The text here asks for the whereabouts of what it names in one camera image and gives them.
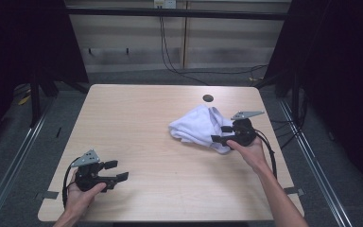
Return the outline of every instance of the wooden table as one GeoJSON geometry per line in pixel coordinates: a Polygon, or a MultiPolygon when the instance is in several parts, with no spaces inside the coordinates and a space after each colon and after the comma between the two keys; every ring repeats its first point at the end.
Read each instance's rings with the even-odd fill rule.
{"type": "MultiPolygon", "coordinates": [[[[103,162],[118,160],[117,168],[100,176],[128,171],[129,179],[100,193],[84,217],[89,221],[245,221],[272,219],[258,177],[240,154],[226,155],[174,139],[168,129],[199,104],[217,107],[225,117],[238,111],[265,111],[251,118],[274,149],[282,187],[293,186],[255,88],[160,85],[94,85],[62,154],[39,212],[42,221],[55,221],[63,211],[61,187],[66,168],[94,148],[103,162]],[[213,102],[202,97],[211,95],[213,102]]],[[[303,213],[296,194],[290,195],[303,213]]]]}

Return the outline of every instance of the towel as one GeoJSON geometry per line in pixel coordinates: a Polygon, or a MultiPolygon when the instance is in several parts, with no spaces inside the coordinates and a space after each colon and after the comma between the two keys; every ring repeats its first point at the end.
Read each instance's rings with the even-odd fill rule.
{"type": "Polygon", "coordinates": [[[211,135],[227,136],[232,132],[222,132],[221,126],[231,126],[232,121],[223,117],[215,107],[199,105],[182,118],[169,124],[170,134],[184,143],[196,143],[213,148],[223,154],[231,149],[212,141],[211,135]]]}

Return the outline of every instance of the black bar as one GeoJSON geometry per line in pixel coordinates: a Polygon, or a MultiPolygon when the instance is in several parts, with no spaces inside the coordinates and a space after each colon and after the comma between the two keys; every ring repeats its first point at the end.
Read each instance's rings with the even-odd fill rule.
{"type": "Polygon", "coordinates": [[[157,16],[157,17],[192,17],[192,18],[224,18],[283,21],[287,18],[307,17],[308,15],[289,15],[281,12],[248,12],[248,11],[214,11],[191,9],[129,9],[129,8],[11,8],[15,12],[61,13],[73,15],[117,15],[117,16],[157,16]]]}

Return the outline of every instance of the wall socket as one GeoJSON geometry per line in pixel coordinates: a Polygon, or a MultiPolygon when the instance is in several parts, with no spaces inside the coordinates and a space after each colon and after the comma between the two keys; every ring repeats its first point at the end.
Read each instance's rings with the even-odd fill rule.
{"type": "Polygon", "coordinates": [[[176,0],[154,0],[155,9],[175,9],[176,0]]]}

